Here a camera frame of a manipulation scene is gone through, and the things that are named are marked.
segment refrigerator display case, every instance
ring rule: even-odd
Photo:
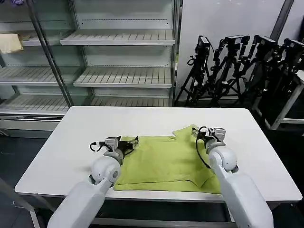
[[[0,123],[59,121],[73,105],[171,106],[178,6],[179,0],[4,1],[0,33],[18,33],[24,50],[1,54]]]
[[[71,0],[85,68],[73,82],[95,106],[171,106],[178,1]]]

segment tripod leg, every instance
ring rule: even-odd
[[[192,76],[193,69],[194,69],[194,67],[192,67],[191,71],[190,71],[189,74],[188,74],[188,77],[187,77],[186,81],[184,82],[184,84],[183,84],[182,87],[180,88],[180,92],[179,92],[179,94],[177,95],[176,100],[174,101],[174,106],[176,106],[176,104],[177,104],[177,102],[178,102],[178,100],[179,100],[179,98],[180,98],[182,92],[185,90],[186,85],[188,84],[188,82],[189,82],[189,80],[190,80],[190,78],[191,78],[191,76]]]
[[[189,90],[190,93],[188,93],[188,95],[187,95],[185,106],[188,106],[188,102],[189,102],[189,99],[190,99],[190,94],[193,95],[194,82],[195,82],[195,78],[192,78],[191,85],[190,85],[190,90]]]

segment metal shelf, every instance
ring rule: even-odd
[[[61,95],[18,95],[0,104],[0,114],[65,114]]]
[[[78,67],[61,67],[65,84],[71,84],[77,77]],[[0,85],[11,86],[58,86],[50,67],[47,66],[8,66],[0,68]]]
[[[171,70],[163,67],[88,67],[73,85],[82,87],[171,88]]]
[[[41,46],[38,36],[35,31],[20,31],[21,43],[23,46]],[[60,39],[64,37],[67,32],[46,31],[46,37],[49,45],[60,45]]]
[[[95,96],[91,106],[169,107],[168,98]]]
[[[172,30],[94,29],[78,30],[60,40],[62,45],[172,46]]]

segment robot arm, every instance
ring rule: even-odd
[[[87,180],[78,183],[57,208],[48,222],[47,228],[86,228],[89,227],[102,207],[105,195],[114,185],[123,163],[124,155],[133,151],[138,137],[131,142],[109,137],[105,142],[94,142],[91,150],[99,151],[105,146],[107,151],[96,160]]]
[[[222,128],[192,129],[192,134],[203,139],[211,169],[220,182],[221,193],[239,228],[273,228],[273,217],[263,196],[246,174],[237,166],[237,157],[223,142]]]

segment dark floor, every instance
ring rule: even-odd
[[[291,133],[264,129],[264,133],[303,194],[304,181],[301,172],[299,171],[301,170],[302,158],[304,157],[301,144],[303,137],[299,135],[299,132]],[[12,187],[15,186],[45,141],[45,139],[9,138],[0,136],[0,177]],[[107,208],[107,210],[105,210],[106,215],[114,217],[126,216],[125,213],[121,215],[115,213],[111,214],[111,208],[117,208],[118,206],[113,206],[111,204],[113,204],[113,202],[105,203],[104,208]],[[164,210],[158,210],[157,205],[154,205],[154,203],[135,202],[133,204],[134,205],[126,205],[123,203],[123,205],[119,205],[119,208],[124,208],[124,211],[133,211],[130,208],[154,208],[153,213],[158,214],[162,219],[180,218],[182,220],[191,219],[194,221],[201,220],[204,216],[209,217],[211,213],[211,211],[207,214],[200,213],[200,211],[204,210],[201,208],[201,205],[184,204],[182,205],[182,208],[189,213],[184,213],[183,210],[177,210],[176,214],[173,214],[171,213],[172,208],[177,208],[180,205],[168,203],[162,205]],[[143,216],[149,216],[149,213],[147,212],[143,212],[142,214]],[[304,228],[304,204],[302,201],[296,204],[282,204],[273,211],[273,215],[276,228]],[[218,217],[213,219],[221,220],[224,218]],[[34,227],[29,213],[23,208],[17,208],[11,199],[8,199],[0,193],[0,228],[21,227]]]
[[[14,188],[45,141],[1,136],[0,177]],[[16,206],[0,192],[0,228],[33,228],[29,212]]]

